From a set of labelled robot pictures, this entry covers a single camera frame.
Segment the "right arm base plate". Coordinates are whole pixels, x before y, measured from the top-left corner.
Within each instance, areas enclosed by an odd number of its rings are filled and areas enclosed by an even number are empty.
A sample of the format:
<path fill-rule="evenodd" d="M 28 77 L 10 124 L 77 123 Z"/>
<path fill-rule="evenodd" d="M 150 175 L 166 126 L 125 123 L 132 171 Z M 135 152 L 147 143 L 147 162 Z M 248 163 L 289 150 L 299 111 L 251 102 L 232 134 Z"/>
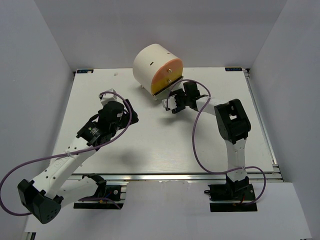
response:
<path fill-rule="evenodd" d="M 252 184 L 245 189 L 232 193 L 226 184 L 211 184 L 204 194 L 209 197 L 211 213 L 240 213 L 257 212 L 256 203 L 251 203 L 256 199 Z"/>

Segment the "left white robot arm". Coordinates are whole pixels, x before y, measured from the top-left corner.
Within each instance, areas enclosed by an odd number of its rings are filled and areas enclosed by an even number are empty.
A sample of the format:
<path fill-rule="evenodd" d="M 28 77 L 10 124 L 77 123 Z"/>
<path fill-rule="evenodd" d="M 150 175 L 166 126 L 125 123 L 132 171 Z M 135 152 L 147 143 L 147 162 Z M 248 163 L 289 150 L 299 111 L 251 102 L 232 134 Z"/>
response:
<path fill-rule="evenodd" d="M 52 221 L 60 210 L 76 201 L 97 201 L 107 195 L 107 183 L 96 173 L 85 174 L 81 180 L 65 186 L 66 180 L 76 169 L 93 156 L 101 145 L 108 143 L 117 133 L 139 121 L 128 99 L 118 102 L 102 102 L 103 108 L 92 116 L 77 132 L 65 150 L 43 172 L 28 181 L 23 179 L 17 186 L 21 203 L 40 223 Z"/>

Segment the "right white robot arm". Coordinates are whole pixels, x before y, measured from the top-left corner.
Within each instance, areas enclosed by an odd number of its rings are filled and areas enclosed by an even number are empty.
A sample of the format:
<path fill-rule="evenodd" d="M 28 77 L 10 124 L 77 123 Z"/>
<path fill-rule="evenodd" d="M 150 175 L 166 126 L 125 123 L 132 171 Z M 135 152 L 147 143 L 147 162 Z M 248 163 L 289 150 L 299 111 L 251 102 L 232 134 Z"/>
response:
<path fill-rule="evenodd" d="M 183 80 L 183 87 L 171 89 L 162 105 L 173 114 L 179 113 L 186 107 L 199 115 L 207 113 L 216 118 L 220 136 L 225 142 L 228 167 L 225 171 L 211 171 L 202 164 L 199 166 L 212 175 L 224 175 L 226 183 L 209 188 L 207 193 L 213 201 L 242 200 L 250 183 L 246 172 L 245 145 L 251 131 L 251 123 L 239 99 L 219 100 L 210 92 L 201 94 L 199 82 Z"/>

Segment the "yellow drawer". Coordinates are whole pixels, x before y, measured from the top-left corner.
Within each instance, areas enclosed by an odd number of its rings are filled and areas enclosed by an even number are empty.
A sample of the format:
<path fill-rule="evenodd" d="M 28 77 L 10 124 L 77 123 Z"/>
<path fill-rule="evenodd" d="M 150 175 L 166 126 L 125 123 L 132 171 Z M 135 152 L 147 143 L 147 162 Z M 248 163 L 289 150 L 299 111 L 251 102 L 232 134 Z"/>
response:
<path fill-rule="evenodd" d="M 153 96 L 158 95 L 182 78 L 183 76 L 181 75 L 176 79 L 173 79 L 173 77 L 157 78 L 156 80 L 153 79 L 151 81 L 150 92 Z"/>

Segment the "orange top drawer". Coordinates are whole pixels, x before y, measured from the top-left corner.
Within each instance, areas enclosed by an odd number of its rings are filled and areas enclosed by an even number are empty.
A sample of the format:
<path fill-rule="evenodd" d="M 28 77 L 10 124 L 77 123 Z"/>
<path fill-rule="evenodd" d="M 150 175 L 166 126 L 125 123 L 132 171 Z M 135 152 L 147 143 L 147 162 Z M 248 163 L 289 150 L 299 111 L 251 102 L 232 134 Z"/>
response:
<path fill-rule="evenodd" d="M 162 79 L 165 77 L 173 77 L 175 80 L 179 76 L 183 75 L 183 62 L 180 58 L 174 58 L 169 60 L 163 66 L 161 66 L 155 75 L 153 76 L 153 80 Z"/>

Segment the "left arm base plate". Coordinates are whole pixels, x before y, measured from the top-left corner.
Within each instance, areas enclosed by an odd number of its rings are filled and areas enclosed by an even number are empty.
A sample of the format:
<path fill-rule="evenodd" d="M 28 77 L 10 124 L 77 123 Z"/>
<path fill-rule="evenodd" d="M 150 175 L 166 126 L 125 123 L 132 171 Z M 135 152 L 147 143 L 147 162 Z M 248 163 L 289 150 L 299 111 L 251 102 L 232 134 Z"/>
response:
<path fill-rule="evenodd" d="M 97 200 L 77 201 L 74 209 L 82 210 L 121 210 L 124 206 L 127 192 L 127 183 L 120 181 L 108 181 L 105 192 L 90 198 Z"/>

